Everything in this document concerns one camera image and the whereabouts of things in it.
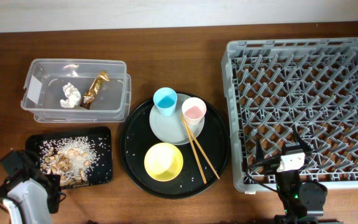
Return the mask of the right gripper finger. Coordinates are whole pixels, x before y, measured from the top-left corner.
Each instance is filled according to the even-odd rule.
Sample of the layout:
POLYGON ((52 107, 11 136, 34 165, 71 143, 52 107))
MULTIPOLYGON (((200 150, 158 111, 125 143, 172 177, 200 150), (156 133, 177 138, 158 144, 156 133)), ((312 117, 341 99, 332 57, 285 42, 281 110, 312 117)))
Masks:
POLYGON ((263 160, 264 160, 264 151, 260 143, 260 138, 257 137, 256 150, 255 150, 255 163, 261 162, 263 160))
POLYGON ((305 142, 304 140, 302 140, 302 138, 300 137, 300 135, 298 134, 296 129, 293 129, 293 135, 294 135, 295 141, 300 145, 300 147, 302 148, 302 150, 304 152, 313 152, 312 148, 310 148, 308 143, 305 142))

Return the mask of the food scraps and rice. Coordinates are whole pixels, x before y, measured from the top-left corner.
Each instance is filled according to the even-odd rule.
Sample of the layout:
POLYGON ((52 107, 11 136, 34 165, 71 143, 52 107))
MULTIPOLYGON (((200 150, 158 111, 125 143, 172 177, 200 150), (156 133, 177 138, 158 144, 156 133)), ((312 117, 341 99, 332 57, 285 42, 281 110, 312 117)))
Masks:
POLYGON ((43 141, 40 145, 40 170, 60 176, 63 188, 87 186, 101 154, 86 136, 43 141))

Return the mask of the wooden chopstick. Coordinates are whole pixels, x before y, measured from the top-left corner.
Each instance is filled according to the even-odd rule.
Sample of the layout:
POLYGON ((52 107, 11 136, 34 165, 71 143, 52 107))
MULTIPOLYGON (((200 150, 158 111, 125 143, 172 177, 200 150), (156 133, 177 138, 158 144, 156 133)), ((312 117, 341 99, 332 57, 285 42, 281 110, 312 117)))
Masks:
POLYGON ((203 150, 201 144, 198 142, 197 138, 195 137, 195 135, 193 134, 193 132, 191 131, 191 137, 193 138, 193 144, 198 147, 200 153, 202 154, 202 156, 204 157, 204 159, 206 160, 207 164, 209 165, 209 167, 211 168, 212 172, 214 173, 214 175, 217 177, 217 179, 220 179, 219 174, 217 173, 216 169, 214 168, 214 166, 212 165, 211 161, 209 160, 208 156, 206 155, 205 151, 203 150))
POLYGON ((201 164, 200 164, 200 160, 199 160, 199 157, 198 157, 198 154, 196 152, 196 149, 195 149, 195 146, 193 144, 193 138, 191 137, 191 131, 189 129, 189 127, 187 126, 187 123, 186 121, 184 120, 183 118, 183 115, 180 115, 180 118, 181 118, 181 121, 185 127, 185 130, 186 130, 186 133, 187 133, 187 136, 188 136, 188 139, 189 139, 189 142, 190 142, 190 146, 192 148, 192 151, 193 151, 193 154, 194 154, 194 157, 195 157, 195 160, 196 160, 196 163, 197 163, 197 166, 198 166, 198 169, 199 169, 199 172, 200 172, 200 175, 201 175, 201 178, 202 178, 202 181, 204 184, 206 184, 206 177, 204 175, 204 172, 202 170, 202 167, 201 167, 201 164))

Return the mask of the white tissue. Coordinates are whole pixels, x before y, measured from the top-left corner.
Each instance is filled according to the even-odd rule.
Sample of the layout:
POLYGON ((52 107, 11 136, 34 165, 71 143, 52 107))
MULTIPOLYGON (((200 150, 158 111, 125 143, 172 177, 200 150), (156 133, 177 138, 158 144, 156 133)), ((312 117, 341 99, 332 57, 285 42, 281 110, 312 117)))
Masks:
POLYGON ((60 100, 60 106, 62 108, 74 108, 75 106, 78 106, 80 104, 81 93, 70 82, 63 86, 63 92, 66 99, 60 100))

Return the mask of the gold snack wrapper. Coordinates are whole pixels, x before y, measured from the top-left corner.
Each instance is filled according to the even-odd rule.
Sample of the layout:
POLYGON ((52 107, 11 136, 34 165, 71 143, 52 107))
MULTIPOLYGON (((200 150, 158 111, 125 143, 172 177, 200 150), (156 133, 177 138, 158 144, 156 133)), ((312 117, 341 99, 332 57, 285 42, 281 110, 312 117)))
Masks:
POLYGON ((99 75, 94 79, 89 90, 83 95, 80 103, 80 107, 87 110, 90 109, 92 102, 95 100, 98 91, 100 90, 104 82, 108 82, 109 77, 106 71, 100 71, 99 75))

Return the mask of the yellow bowl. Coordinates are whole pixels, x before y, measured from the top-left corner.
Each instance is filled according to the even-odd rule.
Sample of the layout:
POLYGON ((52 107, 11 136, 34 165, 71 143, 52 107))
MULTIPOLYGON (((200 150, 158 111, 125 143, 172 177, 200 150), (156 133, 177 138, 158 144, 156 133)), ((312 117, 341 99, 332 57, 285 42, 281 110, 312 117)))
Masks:
POLYGON ((175 179, 183 168, 183 155, 179 148, 170 143, 153 145, 145 154, 146 173, 159 182, 175 179))

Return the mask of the light blue plastic cup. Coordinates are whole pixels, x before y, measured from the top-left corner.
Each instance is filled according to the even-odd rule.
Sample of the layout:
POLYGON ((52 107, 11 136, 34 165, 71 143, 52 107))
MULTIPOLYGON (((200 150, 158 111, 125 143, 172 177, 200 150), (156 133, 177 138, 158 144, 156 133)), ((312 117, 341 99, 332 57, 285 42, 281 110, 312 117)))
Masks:
POLYGON ((177 99, 177 93, 169 87, 158 89, 153 96, 154 104, 163 116, 171 116, 175 112, 177 99))

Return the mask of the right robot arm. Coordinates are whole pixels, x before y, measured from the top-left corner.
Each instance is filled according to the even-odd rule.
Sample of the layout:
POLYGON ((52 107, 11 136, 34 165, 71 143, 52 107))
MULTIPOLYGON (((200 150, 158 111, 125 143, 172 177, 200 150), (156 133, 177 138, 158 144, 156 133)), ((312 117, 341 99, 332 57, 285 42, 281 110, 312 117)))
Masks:
POLYGON ((312 148, 293 129, 294 141, 283 145, 280 154, 265 158, 260 140, 257 140, 255 162, 248 170, 262 167, 265 175, 274 175, 279 199, 285 213, 275 215, 278 224, 318 223, 323 216, 328 189, 313 180, 304 182, 300 172, 306 168, 312 156, 312 148))

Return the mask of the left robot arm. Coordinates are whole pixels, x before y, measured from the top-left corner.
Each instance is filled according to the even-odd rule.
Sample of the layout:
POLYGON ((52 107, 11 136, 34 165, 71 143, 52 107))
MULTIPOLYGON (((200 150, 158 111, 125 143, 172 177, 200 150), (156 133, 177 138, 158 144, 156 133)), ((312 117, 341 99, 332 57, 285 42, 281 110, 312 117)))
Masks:
POLYGON ((66 195, 60 187, 60 175, 44 174, 38 156, 30 151, 11 151, 0 163, 8 177, 0 186, 0 209, 9 214, 9 222, 51 223, 66 195))

